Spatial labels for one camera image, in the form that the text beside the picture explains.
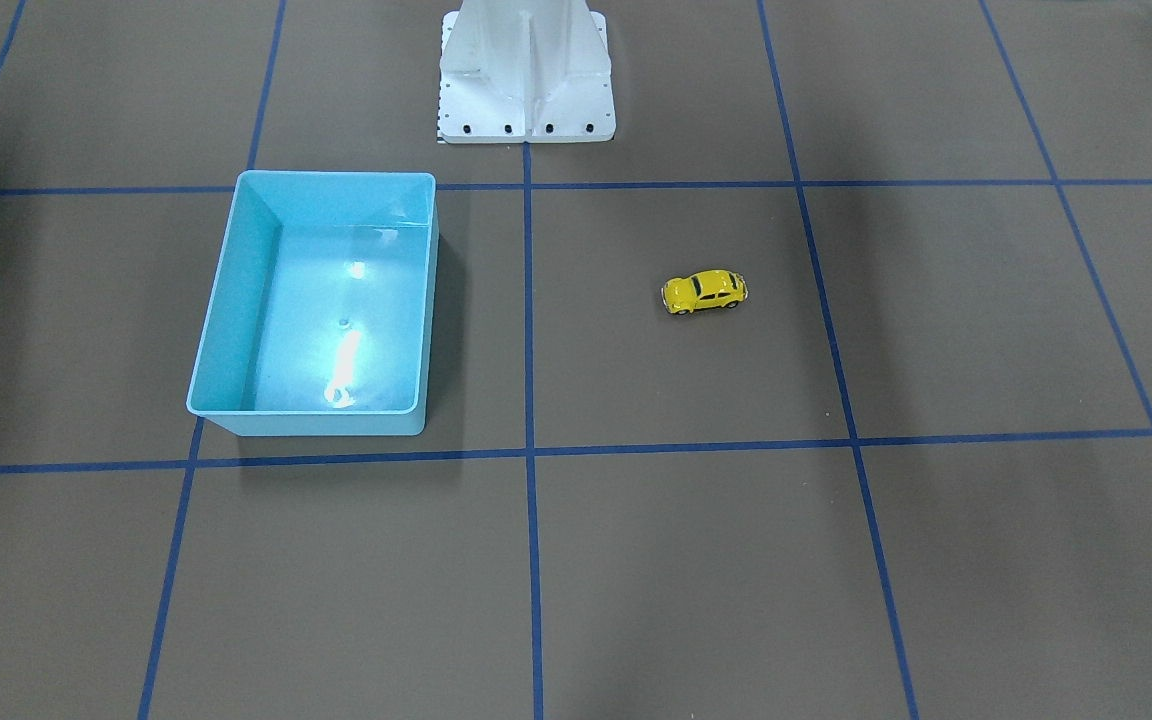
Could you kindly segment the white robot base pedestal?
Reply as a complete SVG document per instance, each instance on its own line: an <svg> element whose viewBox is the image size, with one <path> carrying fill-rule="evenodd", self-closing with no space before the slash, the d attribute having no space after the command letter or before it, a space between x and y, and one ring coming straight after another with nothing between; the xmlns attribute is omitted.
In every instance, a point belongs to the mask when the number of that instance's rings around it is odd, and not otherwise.
<svg viewBox="0 0 1152 720"><path fill-rule="evenodd" d="M607 18L585 1L465 1L444 14L440 51L438 141L616 136Z"/></svg>

